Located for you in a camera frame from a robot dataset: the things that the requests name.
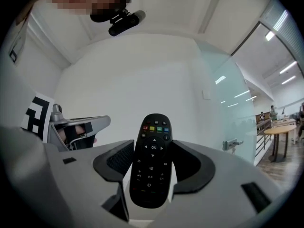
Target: railing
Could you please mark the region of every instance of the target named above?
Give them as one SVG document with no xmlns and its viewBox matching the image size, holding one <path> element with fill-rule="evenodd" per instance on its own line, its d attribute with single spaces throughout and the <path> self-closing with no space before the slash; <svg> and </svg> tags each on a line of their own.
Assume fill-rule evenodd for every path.
<svg viewBox="0 0 304 228">
<path fill-rule="evenodd" d="M 256 129 L 259 129 L 259 132 L 257 133 L 257 136 L 259 136 L 261 133 L 263 133 L 263 136 L 256 142 L 260 142 L 261 139 L 264 139 L 260 145 L 256 148 L 256 151 L 264 144 L 264 146 L 259 150 L 259 152 L 256 154 L 256 156 L 258 154 L 260 154 L 260 152 L 265 149 L 265 145 L 268 143 L 269 140 L 271 140 L 271 136 L 270 135 L 265 135 L 264 131 L 268 128 L 271 128 L 271 119 L 267 119 L 265 121 L 263 121 L 262 123 L 259 123 L 258 125 L 256 125 Z"/>
</svg>

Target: remote control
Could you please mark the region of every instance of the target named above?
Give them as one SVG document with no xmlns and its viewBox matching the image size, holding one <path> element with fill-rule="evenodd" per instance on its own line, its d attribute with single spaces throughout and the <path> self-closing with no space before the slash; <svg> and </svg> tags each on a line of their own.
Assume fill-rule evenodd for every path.
<svg viewBox="0 0 304 228">
<path fill-rule="evenodd" d="M 168 197 L 171 179 L 172 128 L 162 114 L 145 117 L 139 130 L 130 180 L 130 197 L 143 208 L 154 209 Z"/>
</svg>

